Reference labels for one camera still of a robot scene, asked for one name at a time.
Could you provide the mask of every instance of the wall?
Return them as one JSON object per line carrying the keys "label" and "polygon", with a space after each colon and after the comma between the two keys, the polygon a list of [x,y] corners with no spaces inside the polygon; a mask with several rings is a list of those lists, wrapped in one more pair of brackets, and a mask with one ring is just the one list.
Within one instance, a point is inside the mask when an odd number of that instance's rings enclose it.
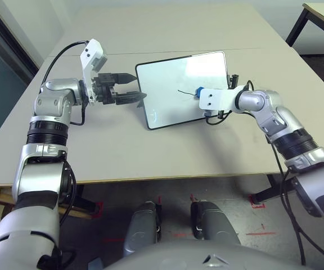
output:
{"label": "wall", "polygon": [[[227,0],[155,0],[156,4],[232,2]],[[234,0],[251,3],[269,24],[286,39],[302,11],[303,0]],[[0,15],[37,65],[52,51],[77,12],[88,6],[151,4],[151,0],[0,0]],[[307,23],[294,48],[300,54],[324,53],[324,31]]]}
{"label": "wall", "polygon": [[41,66],[70,24],[65,6],[65,2],[54,0],[0,0],[0,17]]}

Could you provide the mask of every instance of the gray floor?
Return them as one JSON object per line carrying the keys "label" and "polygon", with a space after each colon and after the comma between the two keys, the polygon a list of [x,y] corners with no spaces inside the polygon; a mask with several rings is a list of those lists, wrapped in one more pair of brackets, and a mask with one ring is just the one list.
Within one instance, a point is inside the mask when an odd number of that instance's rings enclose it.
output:
{"label": "gray floor", "polygon": [[[294,231],[279,198],[253,209],[247,194],[268,187],[264,175],[230,178],[175,179],[86,185],[83,195],[103,201],[101,218],[68,218],[61,230],[61,246],[77,249],[78,258],[68,269],[86,269],[88,261],[101,257],[107,266],[122,257],[122,244],[134,209],[146,200],[161,198],[162,241],[193,239],[190,229],[190,194],[216,203],[230,219],[243,245],[299,263]],[[324,223],[310,217],[294,194],[291,203],[306,233],[324,248]],[[272,232],[272,235],[248,233]],[[324,257],[305,242],[308,265],[324,269]]]}

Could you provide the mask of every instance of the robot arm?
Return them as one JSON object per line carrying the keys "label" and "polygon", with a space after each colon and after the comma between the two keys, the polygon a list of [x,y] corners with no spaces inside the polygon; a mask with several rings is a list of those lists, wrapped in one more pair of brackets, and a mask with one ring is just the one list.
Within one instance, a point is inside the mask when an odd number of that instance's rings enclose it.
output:
{"label": "robot arm", "polygon": [[98,41],[89,41],[81,56],[84,80],[54,79],[42,84],[34,103],[27,142],[12,187],[15,210],[0,222],[0,269],[61,269],[58,205],[71,193],[74,175],[66,147],[73,106],[96,101],[127,104],[145,94],[118,94],[115,83],[136,79],[130,74],[99,74],[107,57]]}
{"label": "robot arm", "polygon": [[304,207],[313,216],[324,217],[324,148],[319,147],[298,119],[282,104],[274,91],[235,89],[202,89],[200,108],[249,112],[270,143],[295,173],[292,183]]}

